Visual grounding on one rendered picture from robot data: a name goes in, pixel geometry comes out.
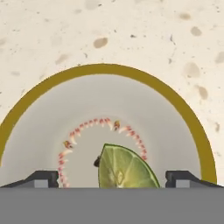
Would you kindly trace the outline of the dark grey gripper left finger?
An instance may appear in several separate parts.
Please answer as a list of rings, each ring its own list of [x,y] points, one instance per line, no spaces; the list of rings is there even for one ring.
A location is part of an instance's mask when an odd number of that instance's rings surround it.
[[[3,185],[3,188],[58,188],[58,178],[59,173],[57,171],[35,171],[25,179]]]

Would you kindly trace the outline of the green lemon wedge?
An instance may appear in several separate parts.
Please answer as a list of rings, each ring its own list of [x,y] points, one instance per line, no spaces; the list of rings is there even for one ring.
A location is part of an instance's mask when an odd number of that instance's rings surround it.
[[[94,162],[100,188],[159,188],[150,166],[133,150],[105,143]]]

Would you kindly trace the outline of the white bowl with olive rim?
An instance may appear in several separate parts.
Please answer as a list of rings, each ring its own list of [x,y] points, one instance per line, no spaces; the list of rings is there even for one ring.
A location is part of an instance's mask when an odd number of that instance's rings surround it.
[[[99,187],[95,161],[104,144],[138,154],[160,187],[166,171],[217,181],[207,135],[171,87],[135,68],[95,64],[45,79],[4,118],[0,186],[57,171],[61,188]]]

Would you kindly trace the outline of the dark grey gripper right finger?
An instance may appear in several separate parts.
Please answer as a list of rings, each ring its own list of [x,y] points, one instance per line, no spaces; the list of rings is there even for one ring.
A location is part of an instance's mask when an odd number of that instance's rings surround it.
[[[219,187],[214,183],[196,178],[189,171],[166,171],[166,188],[196,188],[196,187]]]

